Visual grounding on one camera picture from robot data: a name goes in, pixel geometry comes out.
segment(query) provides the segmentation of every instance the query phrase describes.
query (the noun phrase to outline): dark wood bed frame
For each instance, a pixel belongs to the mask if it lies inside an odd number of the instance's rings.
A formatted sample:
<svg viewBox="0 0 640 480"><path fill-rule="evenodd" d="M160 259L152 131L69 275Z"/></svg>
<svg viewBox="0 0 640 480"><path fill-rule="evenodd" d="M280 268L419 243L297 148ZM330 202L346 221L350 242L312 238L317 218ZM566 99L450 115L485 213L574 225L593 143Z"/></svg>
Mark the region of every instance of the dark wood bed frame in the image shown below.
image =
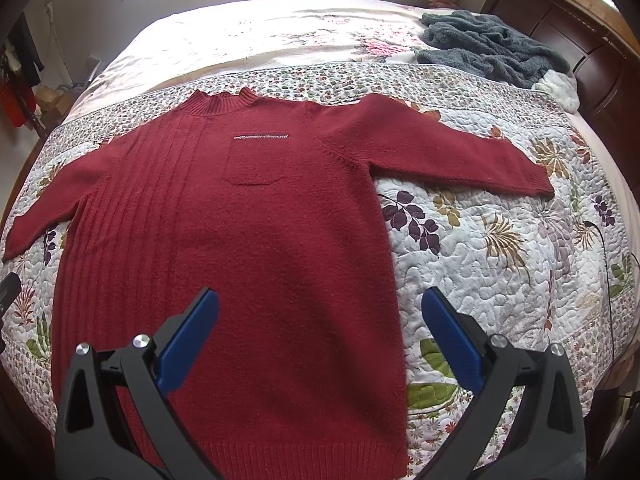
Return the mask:
<svg viewBox="0 0 640 480"><path fill-rule="evenodd" d="M570 0L487 0L482 12L500 16L511 27L548 44L569 60L578 81L580 113L603 140L636 200L640 200L640 164L636 162L640 153L640 127L636 123L640 111L638 54L606 24ZM18 176L0 222L0 232L42 144L37 144ZM0 402L19 421L17 426L28 443L28 451L15 460L40 459L50 470L50 434L36 420L1 367Z"/></svg>

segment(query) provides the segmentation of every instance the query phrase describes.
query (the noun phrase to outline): silver bolt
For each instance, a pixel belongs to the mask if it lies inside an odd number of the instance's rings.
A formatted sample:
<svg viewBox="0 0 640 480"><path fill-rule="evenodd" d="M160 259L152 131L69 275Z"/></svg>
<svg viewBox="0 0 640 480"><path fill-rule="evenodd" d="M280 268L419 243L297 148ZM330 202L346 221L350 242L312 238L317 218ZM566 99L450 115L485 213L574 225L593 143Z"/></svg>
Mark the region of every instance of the silver bolt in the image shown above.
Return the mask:
<svg viewBox="0 0 640 480"><path fill-rule="evenodd" d="M78 346L76 346L76 354L87 355L90 349L91 347L89 346L89 343L80 343Z"/></svg>
<svg viewBox="0 0 640 480"><path fill-rule="evenodd" d="M558 343L553 343L551 345L551 353L561 357L564 355L564 348L562 348L562 345L559 345Z"/></svg>
<svg viewBox="0 0 640 480"><path fill-rule="evenodd" d="M495 346L496 348L506 348L509 344L509 340L502 334L493 334L489 341L491 341L491 346Z"/></svg>
<svg viewBox="0 0 640 480"><path fill-rule="evenodd" d="M136 348L144 348L149 344L150 341L151 338L147 334L138 334L137 336L135 336L135 338L133 338L133 346L135 346Z"/></svg>

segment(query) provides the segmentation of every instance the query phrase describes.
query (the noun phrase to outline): sweater pocket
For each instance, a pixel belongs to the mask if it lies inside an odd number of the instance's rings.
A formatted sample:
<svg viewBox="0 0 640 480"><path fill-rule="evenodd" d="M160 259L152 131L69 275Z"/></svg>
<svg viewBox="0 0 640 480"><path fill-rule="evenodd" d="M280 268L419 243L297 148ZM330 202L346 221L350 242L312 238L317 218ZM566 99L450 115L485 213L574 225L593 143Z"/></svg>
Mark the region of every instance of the sweater pocket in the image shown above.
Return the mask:
<svg viewBox="0 0 640 480"><path fill-rule="evenodd" d="M288 148L288 135L236 135L226 156L224 178L236 186L272 184L284 176Z"/></svg>

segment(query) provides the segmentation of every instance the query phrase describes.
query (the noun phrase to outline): fuzzy dark gray blanket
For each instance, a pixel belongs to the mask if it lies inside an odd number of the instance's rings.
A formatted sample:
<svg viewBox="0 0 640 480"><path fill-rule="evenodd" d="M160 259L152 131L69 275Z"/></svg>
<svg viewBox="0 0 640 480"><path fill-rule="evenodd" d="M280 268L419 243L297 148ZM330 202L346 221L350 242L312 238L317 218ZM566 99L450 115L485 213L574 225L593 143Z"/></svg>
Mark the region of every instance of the fuzzy dark gray blanket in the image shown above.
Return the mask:
<svg viewBox="0 0 640 480"><path fill-rule="evenodd" d="M442 50L421 50L418 63L452 66L519 88L531 88L548 70L568 73L566 59L548 46L506 25L497 16L456 10L449 16L425 12L420 37Z"/></svg>

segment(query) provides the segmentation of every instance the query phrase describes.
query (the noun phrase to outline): ribbed mock neck collar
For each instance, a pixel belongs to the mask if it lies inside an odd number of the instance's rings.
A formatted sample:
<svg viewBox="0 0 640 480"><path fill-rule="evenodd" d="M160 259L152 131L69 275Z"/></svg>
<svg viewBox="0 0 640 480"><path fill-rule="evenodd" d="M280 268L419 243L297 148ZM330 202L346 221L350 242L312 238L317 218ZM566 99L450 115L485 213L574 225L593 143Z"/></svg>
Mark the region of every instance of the ribbed mock neck collar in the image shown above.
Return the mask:
<svg viewBox="0 0 640 480"><path fill-rule="evenodd" d="M246 108L258 99L259 97L247 87L242 88L238 95L229 92L209 95L196 90L178 108L191 115L210 117Z"/></svg>

